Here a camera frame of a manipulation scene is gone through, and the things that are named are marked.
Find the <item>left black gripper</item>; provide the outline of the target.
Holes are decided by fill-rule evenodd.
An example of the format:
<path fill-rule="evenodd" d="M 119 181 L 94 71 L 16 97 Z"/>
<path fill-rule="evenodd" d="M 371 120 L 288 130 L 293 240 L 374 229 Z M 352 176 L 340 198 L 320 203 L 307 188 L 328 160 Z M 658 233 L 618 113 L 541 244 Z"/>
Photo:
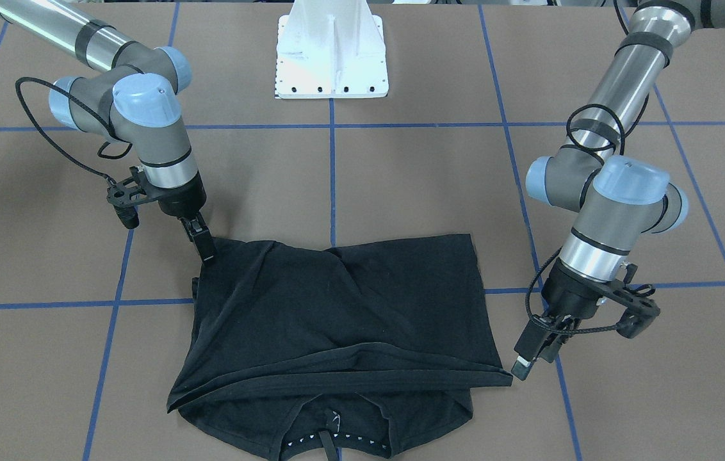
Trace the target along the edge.
<path fill-rule="evenodd" d="M 608 283 L 580 275 L 556 260 L 542 291 L 548 309 L 524 327 L 514 347 L 517 359 L 511 373 L 526 380 L 537 361 L 554 362 L 562 345 L 571 338 L 558 332 L 578 330 L 580 322 L 593 318 L 608 287 Z"/>

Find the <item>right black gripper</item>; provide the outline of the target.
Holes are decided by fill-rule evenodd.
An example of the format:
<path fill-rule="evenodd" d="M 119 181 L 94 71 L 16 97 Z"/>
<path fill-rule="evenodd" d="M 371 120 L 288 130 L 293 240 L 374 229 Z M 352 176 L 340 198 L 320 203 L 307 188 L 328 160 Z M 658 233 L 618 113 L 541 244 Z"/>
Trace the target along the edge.
<path fill-rule="evenodd" d="M 202 263 L 213 262 L 216 257 L 215 240 L 200 213 L 207 200 L 201 175 L 196 174 L 184 186 L 157 187 L 156 190 L 159 193 L 159 207 L 165 214 L 181 219 L 187 237 L 195 246 Z"/>

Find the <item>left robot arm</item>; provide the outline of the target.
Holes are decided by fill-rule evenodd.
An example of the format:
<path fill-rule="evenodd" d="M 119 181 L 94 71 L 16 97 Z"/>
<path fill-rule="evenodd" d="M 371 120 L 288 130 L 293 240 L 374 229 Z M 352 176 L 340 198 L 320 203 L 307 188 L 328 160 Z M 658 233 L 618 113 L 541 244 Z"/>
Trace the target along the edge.
<path fill-rule="evenodd" d="M 611 326 L 631 339 L 660 314 L 652 286 L 631 287 L 630 254 L 641 234 L 671 231 L 687 218 L 688 198 L 666 170 L 625 155 L 649 94 L 676 50 L 700 29 L 725 29 L 725 1 L 640 1 L 590 101 L 566 122 L 564 144 L 533 161 L 530 198 L 576 213 L 564 244 L 541 268 L 544 313 L 525 300 L 528 322 L 512 374 L 528 377 L 539 360 L 553 362 L 562 345 L 582 334 L 602 303 L 623 307 Z"/>

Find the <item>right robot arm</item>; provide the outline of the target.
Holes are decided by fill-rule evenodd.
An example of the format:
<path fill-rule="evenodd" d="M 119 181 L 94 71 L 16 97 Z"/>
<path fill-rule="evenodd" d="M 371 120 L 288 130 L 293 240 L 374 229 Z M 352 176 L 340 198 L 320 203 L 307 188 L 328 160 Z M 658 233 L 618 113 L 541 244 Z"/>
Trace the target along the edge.
<path fill-rule="evenodd" d="M 53 83 L 20 77 L 16 96 L 35 129 L 41 125 L 22 94 L 25 83 L 49 89 L 49 109 L 62 125 L 135 151 L 139 163 L 124 180 L 82 165 L 106 182 L 108 204 L 125 228 L 139 225 L 137 207 L 157 202 L 181 222 L 201 261 L 213 262 L 215 241 L 201 213 L 206 191 L 177 97 L 192 81 L 184 54 L 169 46 L 152 49 L 64 1 L 0 1 L 0 19 L 97 73 Z"/>

